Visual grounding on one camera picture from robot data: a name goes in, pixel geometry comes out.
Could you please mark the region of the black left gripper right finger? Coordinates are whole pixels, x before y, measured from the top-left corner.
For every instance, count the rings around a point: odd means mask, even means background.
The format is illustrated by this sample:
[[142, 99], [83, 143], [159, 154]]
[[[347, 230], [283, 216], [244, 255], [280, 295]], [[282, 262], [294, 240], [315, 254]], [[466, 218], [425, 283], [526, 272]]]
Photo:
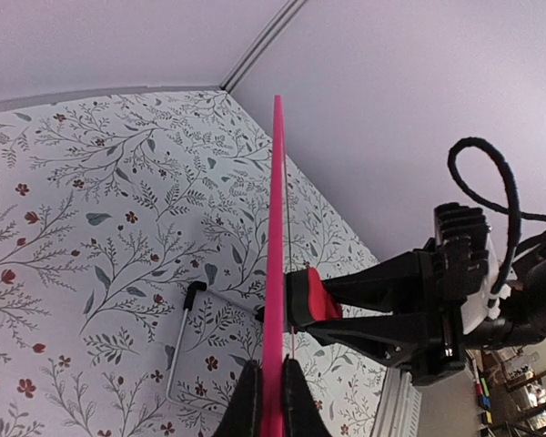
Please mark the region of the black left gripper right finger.
[[298, 361], [290, 357], [283, 360], [281, 400], [285, 436], [330, 436]]

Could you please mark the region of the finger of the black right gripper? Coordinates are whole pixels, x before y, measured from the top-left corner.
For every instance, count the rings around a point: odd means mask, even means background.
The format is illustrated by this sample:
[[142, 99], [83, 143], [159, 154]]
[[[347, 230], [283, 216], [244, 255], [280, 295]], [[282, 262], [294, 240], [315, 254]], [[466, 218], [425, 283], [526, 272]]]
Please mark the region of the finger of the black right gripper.
[[344, 305], [410, 314], [427, 309], [433, 278], [432, 252], [413, 250], [362, 271], [322, 284], [332, 298]]
[[442, 369], [446, 365], [442, 328], [428, 312], [313, 321], [295, 327], [387, 367]]

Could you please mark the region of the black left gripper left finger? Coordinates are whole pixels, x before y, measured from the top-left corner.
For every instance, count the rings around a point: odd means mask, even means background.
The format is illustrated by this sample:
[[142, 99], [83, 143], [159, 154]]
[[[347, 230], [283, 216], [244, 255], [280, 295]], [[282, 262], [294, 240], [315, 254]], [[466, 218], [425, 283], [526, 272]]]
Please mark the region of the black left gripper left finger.
[[214, 437], [259, 437], [263, 414], [263, 371], [247, 361]]

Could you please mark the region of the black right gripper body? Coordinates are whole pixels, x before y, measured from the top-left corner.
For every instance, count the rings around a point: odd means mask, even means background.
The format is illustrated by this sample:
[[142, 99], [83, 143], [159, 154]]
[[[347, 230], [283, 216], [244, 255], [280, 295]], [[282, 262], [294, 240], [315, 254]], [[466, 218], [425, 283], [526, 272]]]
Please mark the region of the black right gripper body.
[[434, 209], [435, 236], [421, 250], [434, 254], [427, 309], [442, 328], [446, 365], [442, 369], [410, 369], [416, 386], [430, 386], [465, 367], [461, 306], [476, 293], [489, 272], [486, 240], [490, 235], [481, 208], [447, 203]]

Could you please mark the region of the pink framed whiteboard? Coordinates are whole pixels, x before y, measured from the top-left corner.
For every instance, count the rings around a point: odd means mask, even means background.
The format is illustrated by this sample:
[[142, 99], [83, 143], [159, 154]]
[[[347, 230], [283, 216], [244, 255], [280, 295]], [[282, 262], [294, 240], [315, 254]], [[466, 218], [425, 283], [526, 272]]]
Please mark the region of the pink framed whiteboard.
[[263, 416], [261, 434], [283, 434], [281, 403], [284, 331], [283, 176], [284, 118], [281, 96], [274, 98], [268, 219], [268, 258], [263, 342]]

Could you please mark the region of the red black whiteboard eraser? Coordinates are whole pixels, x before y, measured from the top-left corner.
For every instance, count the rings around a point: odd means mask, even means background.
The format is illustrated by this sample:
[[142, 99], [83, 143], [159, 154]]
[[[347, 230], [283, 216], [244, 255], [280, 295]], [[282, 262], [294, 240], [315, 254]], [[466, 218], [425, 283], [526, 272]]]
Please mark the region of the red black whiteboard eraser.
[[285, 275], [288, 322], [296, 330], [322, 321], [339, 320], [341, 305], [327, 292], [316, 269], [307, 268]]

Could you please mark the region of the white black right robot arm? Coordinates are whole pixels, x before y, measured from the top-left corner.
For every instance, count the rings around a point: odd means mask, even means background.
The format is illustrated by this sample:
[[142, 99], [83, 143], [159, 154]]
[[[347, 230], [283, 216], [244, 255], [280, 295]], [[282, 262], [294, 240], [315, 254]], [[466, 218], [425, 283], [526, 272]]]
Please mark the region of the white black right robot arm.
[[338, 343], [428, 386], [464, 368], [469, 350], [499, 350], [546, 340], [546, 235], [499, 276], [480, 208], [436, 207], [436, 234], [423, 249], [360, 272], [322, 279], [316, 269], [285, 277], [289, 323], [323, 346]]

